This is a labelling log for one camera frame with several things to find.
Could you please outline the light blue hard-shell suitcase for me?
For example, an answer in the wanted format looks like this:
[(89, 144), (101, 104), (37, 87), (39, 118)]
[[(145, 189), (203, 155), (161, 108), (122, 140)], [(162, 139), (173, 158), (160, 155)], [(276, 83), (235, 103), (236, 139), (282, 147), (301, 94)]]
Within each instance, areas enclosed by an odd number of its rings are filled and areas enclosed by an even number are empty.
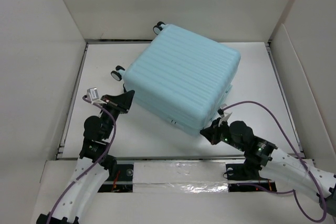
[(134, 101), (189, 135), (198, 135), (223, 105), (241, 60), (236, 49), (158, 22), (156, 37), (129, 67), (111, 76)]

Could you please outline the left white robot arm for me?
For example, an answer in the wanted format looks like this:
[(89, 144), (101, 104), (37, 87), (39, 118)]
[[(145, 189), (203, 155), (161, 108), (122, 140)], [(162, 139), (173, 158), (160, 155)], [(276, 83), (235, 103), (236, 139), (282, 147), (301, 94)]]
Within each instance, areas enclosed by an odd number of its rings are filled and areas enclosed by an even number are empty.
[(37, 223), (81, 223), (89, 205), (106, 180), (118, 176), (117, 160), (109, 155), (116, 136), (116, 121), (127, 114), (135, 91), (120, 95), (98, 95), (91, 88), (83, 100), (100, 110), (99, 115), (84, 122), (83, 144), (71, 179), (47, 214), (40, 214)]

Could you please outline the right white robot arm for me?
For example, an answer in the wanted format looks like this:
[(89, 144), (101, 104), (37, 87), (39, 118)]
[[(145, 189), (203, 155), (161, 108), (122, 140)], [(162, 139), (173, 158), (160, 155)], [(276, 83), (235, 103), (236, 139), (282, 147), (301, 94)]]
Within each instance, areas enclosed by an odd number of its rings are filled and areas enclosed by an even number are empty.
[(335, 174), (287, 154), (275, 144), (254, 135), (243, 121), (216, 119), (200, 134), (211, 144), (224, 142), (244, 153), (243, 174), (287, 183), (295, 191), (319, 203), (323, 212), (335, 216)]

